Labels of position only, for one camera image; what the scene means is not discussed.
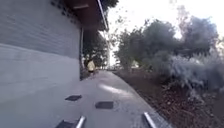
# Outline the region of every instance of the person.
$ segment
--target person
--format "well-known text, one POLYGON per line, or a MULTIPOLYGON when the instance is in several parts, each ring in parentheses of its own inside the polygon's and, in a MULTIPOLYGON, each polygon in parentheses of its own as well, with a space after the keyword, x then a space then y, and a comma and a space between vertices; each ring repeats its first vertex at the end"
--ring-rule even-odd
POLYGON ((95 71, 95 64, 93 62, 93 59, 89 59, 87 68, 88 68, 88 72, 89 72, 90 76, 93 76, 94 71, 95 71))

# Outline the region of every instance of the concrete path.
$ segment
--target concrete path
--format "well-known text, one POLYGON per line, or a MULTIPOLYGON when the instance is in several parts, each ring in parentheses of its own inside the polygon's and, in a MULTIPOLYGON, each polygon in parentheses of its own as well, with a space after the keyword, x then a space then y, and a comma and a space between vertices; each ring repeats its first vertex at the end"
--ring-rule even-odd
POLYGON ((62 120, 74 123, 85 116, 85 128, 147 128, 142 114, 147 111, 157 128, 171 128, 127 83, 101 71, 94 79, 55 86, 0 104, 1 128, 55 128, 62 120), (72 102, 70 95, 82 95, 72 102), (113 101, 110 110, 96 109, 99 101, 113 101))
POLYGON ((110 72, 102 71, 94 79, 84 80, 75 89, 82 95, 74 102, 75 113, 87 117, 86 128, 145 128, 142 114, 148 112, 157 128, 171 128, 127 83, 110 72), (96 109, 99 101, 113 101, 112 110, 96 109))

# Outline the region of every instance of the bush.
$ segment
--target bush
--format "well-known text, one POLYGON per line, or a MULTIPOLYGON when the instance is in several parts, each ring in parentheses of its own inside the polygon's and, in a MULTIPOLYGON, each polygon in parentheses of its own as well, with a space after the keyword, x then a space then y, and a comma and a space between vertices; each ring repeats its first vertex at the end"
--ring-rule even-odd
POLYGON ((216 52, 191 58, 172 56, 169 72, 190 89, 219 89, 224 84, 224 61, 216 52))

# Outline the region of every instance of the tree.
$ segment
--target tree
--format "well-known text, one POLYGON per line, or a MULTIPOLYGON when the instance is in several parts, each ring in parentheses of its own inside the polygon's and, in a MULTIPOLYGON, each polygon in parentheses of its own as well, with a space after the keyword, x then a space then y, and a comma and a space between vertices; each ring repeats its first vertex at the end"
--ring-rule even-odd
POLYGON ((179 48, 180 54, 189 57, 194 54, 209 54, 210 47, 218 41, 215 24, 209 19, 190 16, 184 6, 178 7, 178 21, 183 41, 179 48))
POLYGON ((113 8, 117 5, 118 0, 101 0, 101 4, 104 11, 107 11, 108 8, 113 8))
POLYGON ((93 58, 95 65, 101 67, 105 65, 107 58, 106 40, 97 30, 85 30, 83 34, 83 57, 86 66, 89 58, 93 58))
POLYGON ((119 51, 116 56, 124 68, 130 68, 133 61, 139 66, 150 67, 149 59, 160 51, 173 52, 177 41, 173 37, 171 24, 155 20, 145 28, 125 31, 119 37, 119 51))
POLYGON ((187 56, 193 54, 209 54, 210 47, 218 41, 216 26, 209 19, 192 17, 183 30, 183 50, 187 56))

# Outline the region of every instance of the dark patch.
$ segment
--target dark patch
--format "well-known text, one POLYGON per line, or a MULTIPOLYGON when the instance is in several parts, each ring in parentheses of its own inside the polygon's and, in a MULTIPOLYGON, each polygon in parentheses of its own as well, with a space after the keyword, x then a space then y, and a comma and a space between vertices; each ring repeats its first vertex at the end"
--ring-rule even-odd
POLYGON ((61 14, 64 16, 65 15, 65 12, 63 11, 63 12, 61 12, 61 14))
POLYGON ((82 98, 81 95, 71 95, 71 96, 67 97, 65 100, 76 101, 76 100, 79 100, 81 98, 82 98))
POLYGON ((95 104, 96 109, 113 109, 114 102, 113 101, 101 101, 95 104))
POLYGON ((66 122, 64 120, 62 120, 57 126, 56 128, 72 128, 74 124, 73 123, 69 123, 69 122, 66 122))
POLYGON ((58 7, 58 9, 61 9, 61 8, 62 8, 62 6, 61 6, 60 4, 58 4, 58 6, 57 6, 57 7, 58 7))
POLYGON ((55 6, 55 2, 54 2, 54 1, 51 1, 51 5, 52 5, 52 6, 55 6))

